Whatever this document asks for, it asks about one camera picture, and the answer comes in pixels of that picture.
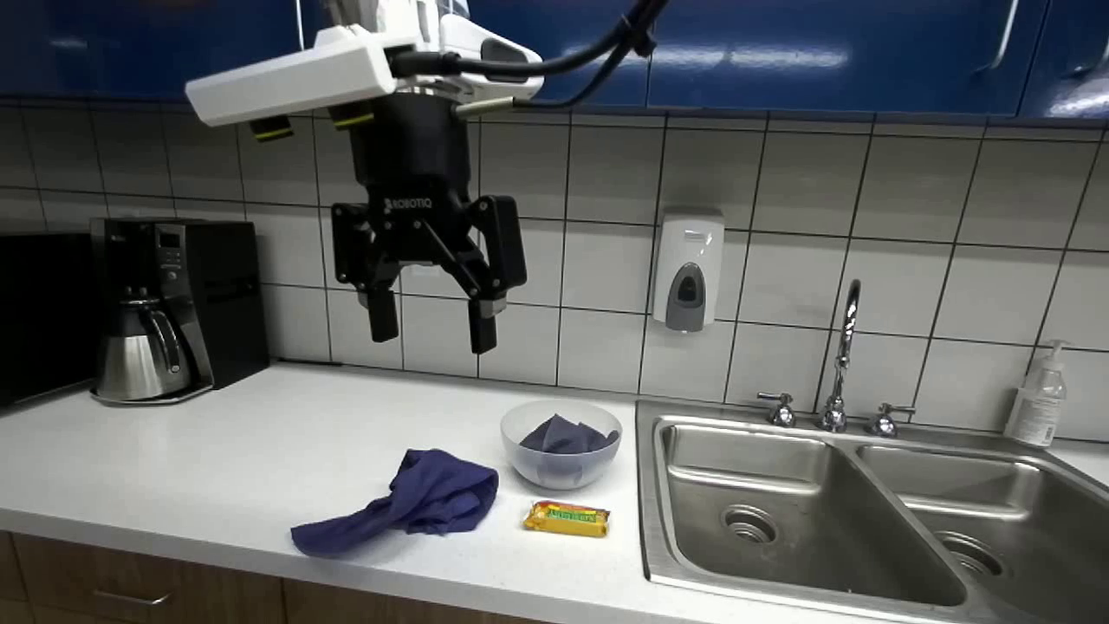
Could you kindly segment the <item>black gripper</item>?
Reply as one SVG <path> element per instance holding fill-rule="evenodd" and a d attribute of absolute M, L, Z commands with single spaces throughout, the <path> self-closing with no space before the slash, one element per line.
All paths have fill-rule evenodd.
<path fill-rule="evenodd" d="M 471 350 L 490 354 L 526 259 L 515 202 L 469 195 L 463 119 L 444 97 L 385 97 L 351 127 L 351 149 L 363 202 L 334 207 L 334 248 L 337 278 L 369 297 L 372 341 L 397 337 L 395 278 L 437 264 L 471 297 Z"/>

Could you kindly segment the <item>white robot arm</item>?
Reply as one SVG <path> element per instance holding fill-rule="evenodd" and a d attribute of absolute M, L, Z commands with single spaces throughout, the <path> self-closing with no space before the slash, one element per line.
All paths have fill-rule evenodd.
<path fill-rule="evenodd" d="M 535 97 L 535 51 L 476 23 L 454 0 L 362 0 L 354 23 L 320 36 L 354 46 L 372 77 L 330 119 L 351 134 L 363 202 L 334 207 L 337 279 L 351 285 L 372 341 L 397 337 L 395 279 L 441 265 L 469 297 L 469 341 L 490 354 L 509 287 L 526 279 L 515 202 L 471 195 L 469 109 Z"/>

